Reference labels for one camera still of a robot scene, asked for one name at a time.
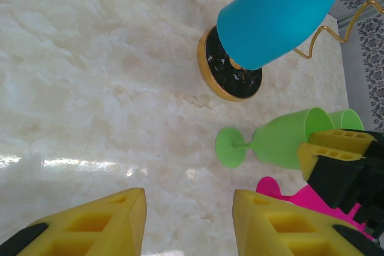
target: wine glass base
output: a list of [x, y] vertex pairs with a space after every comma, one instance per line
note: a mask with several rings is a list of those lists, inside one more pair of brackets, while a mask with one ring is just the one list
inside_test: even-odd
[[251, 98], [262, 83], [262, 69], [246, 70], [231, 64], [214, 26], [205, 32], [197, 47], [200, 71], [208, 86], [220, 97], [231, 102]]
[[216, 156], [227, 168], [237, 168], [245, 160], [247, 150], [236, 145], [245, 144], [244, 137], [236, 128], [224, 128], [216, 137]]

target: pink object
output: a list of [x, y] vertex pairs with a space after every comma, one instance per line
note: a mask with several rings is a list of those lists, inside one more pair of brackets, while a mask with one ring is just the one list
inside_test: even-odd
[[353, 209], [348, 213], [348, 215], [346, 215], [339, 208], [329, 208], [328, 205], [316, 194], [316, 192], [309, 185], [301, 188], [293, 196], [284, 196], [281, 195], [280, 187], [278, 186], [277, 181], [269, 176], [264, 177], [262, 180], [260, 180], [259, 184], [257, 184], [256, 192], [279, 200], [289, 201], [295, 205], [319, 213], [323, 213], [325, 215], [338, 218], [340, 220], [344, 220], [355, 226], [361, 233], [366, 235], [368, 238], [373, 239], [371, 236], [364, 232], [365, 224], [358, 224], [353, 220], [354, 215], [360, 208], [359, 204], [356, 204], [355, 207], [353, 207]]

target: marble table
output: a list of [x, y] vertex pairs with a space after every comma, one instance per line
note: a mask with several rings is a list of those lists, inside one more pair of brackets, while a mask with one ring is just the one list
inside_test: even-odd
[[217, 97], [196, 48], [230, 1], [0, 0], [0, 242], [138, 186], [148, 199], [142, 255], [237, 255], [234, 190], [267, 175], [284, 194], [304, 183], [252, 153], [222, 167], [219, 130], [250, 140], [285, 113], [345, 109], [347, 95], [340, 45], [322, 34], [313, 59], [291, 52], [267, 65], [252, 99]]

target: yellow 3d-printed part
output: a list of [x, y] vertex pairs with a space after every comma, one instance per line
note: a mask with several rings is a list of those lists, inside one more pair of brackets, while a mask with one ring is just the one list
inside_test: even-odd
[[308, 142], [364, 155], [372, 141], [376, 140], [368, 133], [333, 129], [312, 133]]
[[331, 157], [341, 161], [354, 161], [362, 158], [362, 155], [357, 153], [351, 153], [309, 143], [301, 143], [298, 149], [298, 159], [305, 181], [308, 181], [310, 178], [312, 171], [317, 164], [318, 155]]
[[252, 191], [235, 192], [233, 224], [239, 256], [363, 256], [332, 227], [350, 224]]
[[49, 227], [18, 256], [139, 256], [146, 198], [134, 188], [35, 221]]

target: gold rim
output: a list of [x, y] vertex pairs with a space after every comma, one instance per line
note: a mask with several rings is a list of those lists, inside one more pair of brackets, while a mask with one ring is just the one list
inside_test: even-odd
[[200, 71], [202, 73], [202, 76], [208, 84], [208, 86], [215, 92], [219, 97], [222, 97], [222, 99], [225, 99], [230, 102], [240, 102], [246, 99], [249, 99], [253, 97], [257, 91], [254, 94], [252, 94], [249, 97], [246, 98], [239, 98], [236, 96], [233, 96], [232, 94], [229, 94], [226, 92], [216, 81], [215, 77], [212, 75], [211, 70], [209, 69], [208, 61], [206, 60], [206, 41], [208, 38], [208, 35], [211, 33], [211, 31], [215, 28], [216, 26], [212, 27], [210, 30], [206, 31], [202, 37], [200, 38], [199, 45], [197, 46], [197, 61], [199, 63]]

